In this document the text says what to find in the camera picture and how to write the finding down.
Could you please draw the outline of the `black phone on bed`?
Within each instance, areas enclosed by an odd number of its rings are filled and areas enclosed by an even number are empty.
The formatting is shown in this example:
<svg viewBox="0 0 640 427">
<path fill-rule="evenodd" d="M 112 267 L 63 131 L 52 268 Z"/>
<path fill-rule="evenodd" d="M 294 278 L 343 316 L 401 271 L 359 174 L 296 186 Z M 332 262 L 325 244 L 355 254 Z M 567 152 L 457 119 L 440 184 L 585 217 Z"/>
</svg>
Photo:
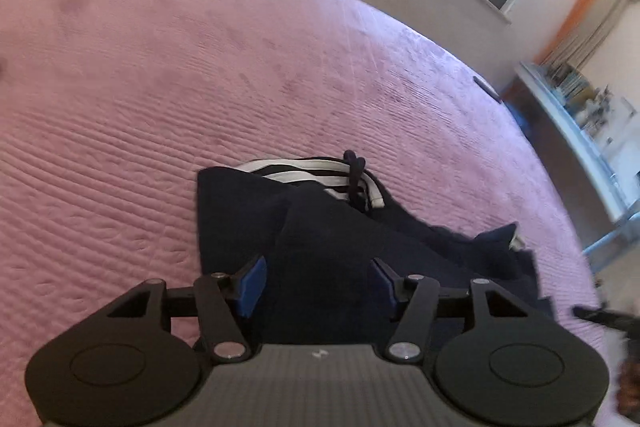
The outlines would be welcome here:
<svg viewBox="0 0 640 427">
<path fill-rule="evenodd" d="M 482 89 L 495 102 L 497 102 L 499 104 L 502 103 L 502 98 L 501 98 L 500 94 L 485 79 L 477 77 L 477 76 L 474 76 L 473 77 L 473 81 L 477 85 L 477 87 Z"/>
</svg>

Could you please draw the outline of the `pink quilted bed cover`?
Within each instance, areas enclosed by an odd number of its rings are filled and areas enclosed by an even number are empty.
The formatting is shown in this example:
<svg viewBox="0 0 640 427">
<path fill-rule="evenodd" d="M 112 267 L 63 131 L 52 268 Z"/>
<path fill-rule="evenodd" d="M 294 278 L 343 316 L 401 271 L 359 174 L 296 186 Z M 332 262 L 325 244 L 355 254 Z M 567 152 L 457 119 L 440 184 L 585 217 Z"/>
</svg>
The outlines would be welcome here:
<svg viewBox="0 0 640 427">
<path fill-rule="evenodd" d="M 413 216 L 510 222 L 572 333 L 598 298 L 510 113 L 457 57 L 359 0 L 1 0 L 1 421 L 24 372 L 149 277 L 198 273 L 198 170 L 353 150 Z"/>
</svg>

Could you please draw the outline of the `navy striped track pants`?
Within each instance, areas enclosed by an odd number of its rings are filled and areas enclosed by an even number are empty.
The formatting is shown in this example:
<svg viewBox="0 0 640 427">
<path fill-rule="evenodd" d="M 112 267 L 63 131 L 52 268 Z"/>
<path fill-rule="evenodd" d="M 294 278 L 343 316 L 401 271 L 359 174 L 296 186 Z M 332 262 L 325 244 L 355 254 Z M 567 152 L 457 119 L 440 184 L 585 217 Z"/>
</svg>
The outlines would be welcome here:
<svg viewBox="0 0 640 427">
<path fill-rule="evenodd" d="M 376 343 L 392 324 L 368 288 L 372 259 L 400 275 L 448 288 L 485 277 L 550 313 L 534 255 L 516 246 L 516 225 L 466 236 L 429 225 L 393 199 L 361 158 L 267 159 L 209 167 L 196 178 L 204 273 L 266 262 L 266 285 L 240 322 L 250 343 Z"/>
</svg>

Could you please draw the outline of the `orange beige curtain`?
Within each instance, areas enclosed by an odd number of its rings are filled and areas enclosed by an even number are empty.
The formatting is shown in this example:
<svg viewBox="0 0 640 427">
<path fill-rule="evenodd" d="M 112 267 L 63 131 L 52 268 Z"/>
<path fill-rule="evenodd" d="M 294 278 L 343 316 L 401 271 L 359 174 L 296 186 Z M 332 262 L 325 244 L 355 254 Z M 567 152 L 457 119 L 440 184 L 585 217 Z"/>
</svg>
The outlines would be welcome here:
<svg viewBox="0 0 640 427">
<path fill-rule="evenodd" d="M 563 64 L 584 66 L 630 5 L 632 0 L 576 0 L 560 29 L 537 55 L 535 62 L 555 69 Z"/>
</svg>

